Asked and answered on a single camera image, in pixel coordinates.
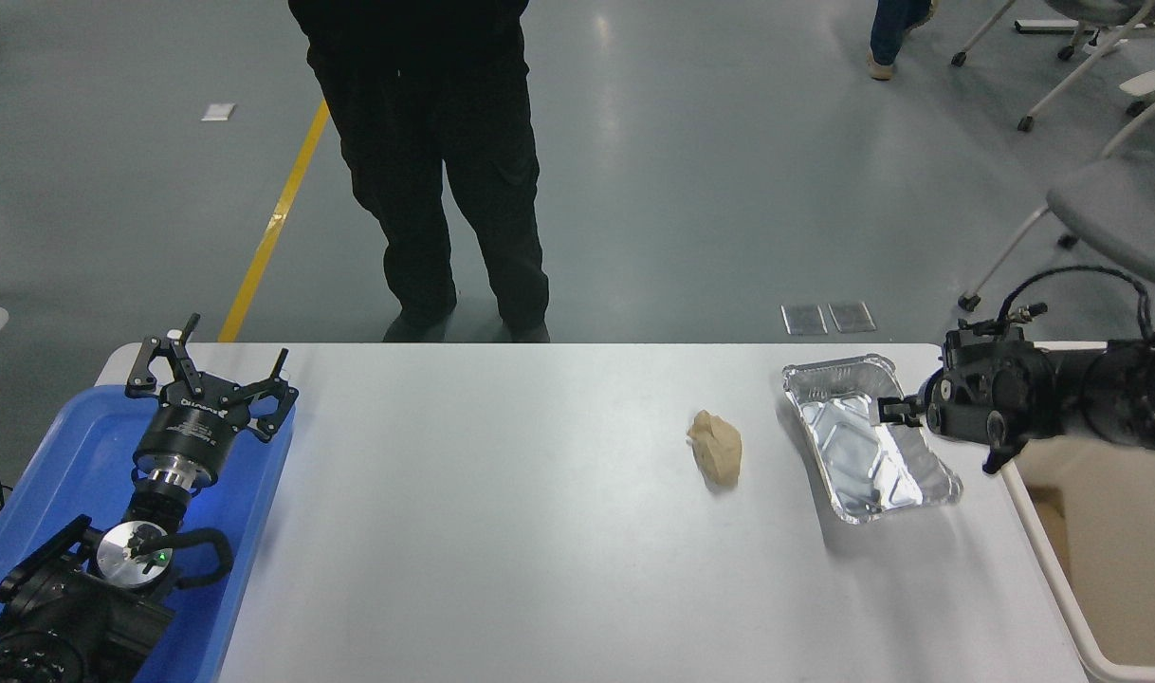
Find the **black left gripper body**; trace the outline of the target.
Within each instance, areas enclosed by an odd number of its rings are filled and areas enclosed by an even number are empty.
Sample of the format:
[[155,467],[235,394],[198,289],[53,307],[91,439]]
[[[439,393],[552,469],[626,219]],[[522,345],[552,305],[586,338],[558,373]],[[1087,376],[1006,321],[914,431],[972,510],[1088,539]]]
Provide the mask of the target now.
[[141,472],[156,470],[161,463],[180,456],[198,467],[201,475],[218,475],[240,429],[248,423],[248,408],[228,404],[222,398],[239,389],[225,378],[206,374],[202,394],[196,395],[186,381],[169,383],[158,393],[158,407],[146,433],[137,441],[134,463]]

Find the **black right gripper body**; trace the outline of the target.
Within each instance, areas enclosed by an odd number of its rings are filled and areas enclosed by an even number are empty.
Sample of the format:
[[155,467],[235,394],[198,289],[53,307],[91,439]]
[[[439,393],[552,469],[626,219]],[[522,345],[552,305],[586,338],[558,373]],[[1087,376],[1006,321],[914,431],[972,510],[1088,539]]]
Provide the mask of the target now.
[[926,425],[936,435],[989,447],[1007,447],[1008,415],[994,402],[986,371],[938,369],[924,385]]

